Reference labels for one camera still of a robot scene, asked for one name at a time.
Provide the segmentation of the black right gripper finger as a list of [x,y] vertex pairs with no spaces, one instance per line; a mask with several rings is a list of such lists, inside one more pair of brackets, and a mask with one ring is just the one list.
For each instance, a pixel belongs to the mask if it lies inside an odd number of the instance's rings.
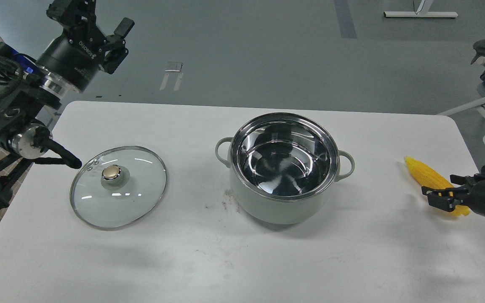
[[477,175],[474,176],[458,176],[451,175],[452,188],[446,189],[432,189],[422,186],[423,195],[427,197],[428,194],[439,194],[440,196],[452,196],[454,198],[470,198],[471,191],[474,184],[479,180]]
[[440,196],[439,194],[428,194],[429,205],[448,213],[470,213],[470,208],[462,203],[462,200],[452,196]]

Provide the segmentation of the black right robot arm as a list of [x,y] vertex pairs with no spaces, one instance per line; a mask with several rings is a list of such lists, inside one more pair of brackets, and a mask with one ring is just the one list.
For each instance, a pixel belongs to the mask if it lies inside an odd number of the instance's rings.
[[427,196],[429,205],[446,212],[452,212],[457,206],[463,205],[485,217],[485,165],[479,174],[450,175],[450,181],[458,187],[433,189],[422,186],[422,194]]

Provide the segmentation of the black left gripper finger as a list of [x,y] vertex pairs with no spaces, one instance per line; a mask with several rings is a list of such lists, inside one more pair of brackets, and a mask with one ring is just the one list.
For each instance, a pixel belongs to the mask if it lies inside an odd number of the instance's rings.
[[114,74],[127,57],[128,49],[125,38],[134,25],[135,21],[132,19],[123,18],[113,34],[104,38],[103,44],[98,48],[98,65],[101,71]]
[[95,40],[96,0],[55,0],[46,10],[49,19],[63,27],[67,40]]

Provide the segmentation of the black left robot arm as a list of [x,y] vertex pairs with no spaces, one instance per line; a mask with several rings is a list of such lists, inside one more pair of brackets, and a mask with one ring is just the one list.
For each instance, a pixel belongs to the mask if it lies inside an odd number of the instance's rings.
[[9,206],[13,185],[33,163],[82,166],[37,116],[46,106],[59,109],[70,90],[82,93],[98,71],[113,74],[128,55],[125,39],[135,25],[124,18],[106,36],[96,25],[94,0],[56,0],[47,16],[62,25],[62,34],[38,59],[0,36],[0,210]]

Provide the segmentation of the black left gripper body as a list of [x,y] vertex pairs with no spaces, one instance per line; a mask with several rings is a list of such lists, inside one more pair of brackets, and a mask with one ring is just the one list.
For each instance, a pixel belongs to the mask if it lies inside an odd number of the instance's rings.
[[94,30],[92,37],[71,37],[70,32],[63,32],[52,40],[36,64],[59,75],[73,86],[73,90],[82,93],[93,77],[104,70],[101,65],[105,54],[99,49],[106,43],[106,36],[99,30]]

